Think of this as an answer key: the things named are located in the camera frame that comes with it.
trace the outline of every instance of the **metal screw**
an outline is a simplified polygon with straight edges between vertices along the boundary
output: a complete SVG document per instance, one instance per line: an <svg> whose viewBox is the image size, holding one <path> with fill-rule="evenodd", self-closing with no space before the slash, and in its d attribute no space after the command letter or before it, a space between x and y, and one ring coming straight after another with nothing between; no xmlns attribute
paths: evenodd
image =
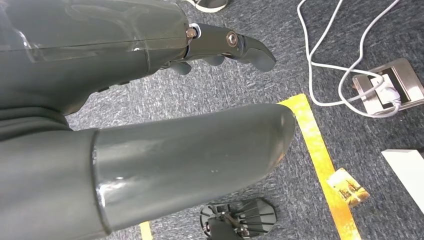
<svg viewBox="0 0 424 240"><path fill-rule="evenodd" d="M237 43L239 43L239 38L237 37L237 34L235 32L229 31L226 35L226 42L230 47L235 48L237 46Z"/></svg>
<svg viewBox="0 0 424 240"><path fill-rule="evenodd" d="M192 39L196 37L197 32L194 28L190 27L189 29L187 29L187 31L185 31L185 35L187 36L187 38Z"/></svg>

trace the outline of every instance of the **yellow tape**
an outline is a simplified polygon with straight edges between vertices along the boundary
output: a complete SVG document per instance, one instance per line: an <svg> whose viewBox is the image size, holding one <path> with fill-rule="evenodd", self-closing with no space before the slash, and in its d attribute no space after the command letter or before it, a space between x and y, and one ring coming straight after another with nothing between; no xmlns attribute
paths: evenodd
<svg viewBox="0 0 424 240"><path fill-rule="evenodd" d="M326 182L335 169L308 99L305 94L299 94L279 104L289 107L296 116L340 239L360 240L361 236L348 205Z"/></svg>
<svg viewBox="0 0 424 240"><path fill-rule="evenodd" d="M142 240L153 240L150 224L148 221L140 223L140 232Z"/></svg>

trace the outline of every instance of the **finger joint screw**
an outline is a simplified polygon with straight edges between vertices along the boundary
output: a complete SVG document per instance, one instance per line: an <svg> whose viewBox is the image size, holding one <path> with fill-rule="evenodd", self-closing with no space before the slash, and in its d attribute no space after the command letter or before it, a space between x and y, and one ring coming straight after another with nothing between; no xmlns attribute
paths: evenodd
<svg viewBox="0 0 424 240"><path fill-rule="evenodd" d="M226 35L226 41L230 47L235 48L239 43L239 38L235 32L229 31Z"/></svg>

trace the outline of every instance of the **white cable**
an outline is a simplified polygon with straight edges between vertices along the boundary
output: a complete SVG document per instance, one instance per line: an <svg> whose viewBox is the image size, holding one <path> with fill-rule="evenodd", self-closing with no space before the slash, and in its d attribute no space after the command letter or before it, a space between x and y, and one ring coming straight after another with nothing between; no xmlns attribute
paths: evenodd
<svg viewBox="0 0 424 240"><path fill-rule="evenodd" d="M357 108L355 108L352 104L349 103L349 101L346 100L346 98L343 96L342 93L342 86L343 83L345 82L346 78L348 77L349 73L351 72L351 70L353 70L364 58L364 42L365 42L365 37L367 37L368 32L370 31L370 29L374 26L374 24L376 24L376 22L378 20L380 20L388 11L390 11L396 4L398 4L400 0L395 0L392 4L390 4L390 6L388 6L384 11L382 11L369 25L368 27L365 29L365 31L362 34L362 37L360 38L360 44L359 44L359 58L352 64L352 66L349 67L349 69L344 73L343 77L340 80L340 83L338 84L338 96L340 97L341 101L348 107L350 108L352 111L354 111L357 114L360 114L362 116L365 117L371 117L371 118L385 118L385 117L391 117L394 114L396 114L399 111L399 106L396 107L395 103L393 103L393 105L395 105L395 108L393 110L393 112L390 113L386 113L386 114L381 114L381 115L371 115L371 114L367 114L364 113L360 110L358 110Z"/></svg>
<svg viewBox="0 0 424 240"><path fill-rule="evenodd" d="M370 25L367 27L367 29L365 30L365 32L362 35L361 38L361 42L359 45L359 59L349 68L346 67L340 67L340 66L334 66L334 65L329 65L329 64L322 64L322 63L316 63L312 61L312 56L315 53L315 51L317 50L317 48L320 46L320 44L322 43L322 41L324 40L324 38L326 37L327 33L330 30L331 25L334 22L334 19L336 18L337 12L339 11L340 6L342 5L343 0L339 0L330 21L328 22L328 25L324 31L324 33L322 34L321 38L318 40L318 42L316 43L316 45L314 46L314 48L312 49L311 52L309 52L309 38L308 38L308 30L305 24L305 21L302 17L302 13L301 13L301 6L305 3L306 0L302 0L299 5L297 6L297 15L299 16L302 28L303 28L303 32L304 32L304 36L305 36L305 51L306 51L306 58L308 60L308 68L309 68L309 94L310 97L312 99L312 101L318 105L318 106L322 106L322 107L327 107L327 106L336 106L336 105L341 105L341 104L345 104L347 105L351 110L353 110L354 112L366 116L366 117L372 117L372 118L386 118L386 117L391 117L394 114L396 114L399 111L399 107L400 107L400 101L399 99L392 99L392 103L394 105L394 110L390 113L387 114L379 114L379 115L371 115L371 114L367 114L364 113L362 111L359 111L358 109L356 109L355 107L353 107L349 102L352 102L354 100L360 99L366 95L368 95L369 93L375 91L378 87L380 87L383 83L384 83L384 79L382 76L373 73L373 72L369 72L369 71L363 71L363 70L357 70L354 69L356 67L356 65L358 65L358 63L362 60L363 58L363 54L364 54L364 40L365 37L367 35L367 33L369 32L369 30L373 27L373 25L382 17L384 16L388 11L390 11L390 9L392 9L400 0L395 0L388 8L386 8L382 13L380 13L371 23ZM313 92L313 79L312 79L312 66L317 66L317 67L323 67L323 68L331 68L331 69L336 69L336 70L344 70L346 71L345 74L343 75L343 78L340 80L339 86L338 86L338 93L339 93L339 97L341 99L341 101L337 101L337 102L328 102L328 103L322 103L319 102L315 96L314 96L314 92ZM373 88L369 89L368 91L346 99L344 98L342 92L341 92L341 88L343 86L344 81L346 80L347 76L349 75L350 72L355 72L355 73L360 73L360 74L366 74L366 75L370 75L376 78L380 79L380 83L376 86L374 86Z"/></svg>
<svg viewBox="0 0 424 240"><path fill-rule="evenodd" d="M305 24L305 21L304 21L304 19L302 17L302 13L301 13L301 6L305 3L305 1L306 0L302 0L299 3L299 5L297 6L297 15L299 16L299 19L300 19L300 22L301 22L301 25L302 25L302 28L303 28L303 32L304 32L304 35L305 35L305 51L306 51L306 58L308 60L308 68L309 68L309 94L310 94L310 98L312 99L312 102L313 103L315 103L316 105L321 106L321 107L331 107L331 106L342 105L342 104L344 104L343 101L323 103L323 102L318 101L315 98L314 90L313 90L312 65L313 66L317 66L317 67L338 69L338 70L343 70L343 71L348 70L348 68L346 68L346 67L340 67L340 66L333 66L333 65L328 65L328 64L315 63L315 62L312 61L312 56L315 53L315 51L317 50L317 48L320 46L320 44L323 42L323 40L324 40L325 36L327 35L327 33L329 32L330 27L333 24L334 19L336 18L337 12L339 11L339 8L342 5L343 0L340 0L338 2L337 7L335 8L334 13L332 14L331 19L328 22L328 25L327 25L324 33L322 34L321 38L316 43L315 47L312 49L312 52L311 53L309 52L308 30L306 28L306 24ZM369 71L362 71L362 70L353 69L352 72L356 72L356 73L360 73L360 74L366 74L366 75L374 76L376 78L381 78L381 79L383 78L382 76L380 76L380 75L378 75L376 73L373 73L373 72L369 72ZM348 99L347 101L351 102L351 101L358 100L358 99L360 99L360 98L362 98L362 97L370 94L371 92L374 92L381 84L383 84L383 81L382 80L375 87L369 89L368 91L366 91L366 92L364 92L364 93L362 93L362 94L360 94L358 96L352 97L352 98Z"/></svg>

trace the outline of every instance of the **robotic finger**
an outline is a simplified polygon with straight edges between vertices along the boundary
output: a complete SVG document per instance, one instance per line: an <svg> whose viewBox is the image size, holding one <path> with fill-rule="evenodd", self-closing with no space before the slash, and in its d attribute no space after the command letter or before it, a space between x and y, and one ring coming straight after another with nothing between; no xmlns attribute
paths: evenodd
<svg viewBox="0 0 424 240"><path fill-rule="evenodd" d="M243 64L252 64L262 72L271 71L277 62L262 42L229 28L192 23L187 30L187 37L192 39L184 57L169 63L170 68L183 75L188 74L191 69L186 62L197 59L204 59L208 64L218 66L225 58L229 58Z"/></svg>

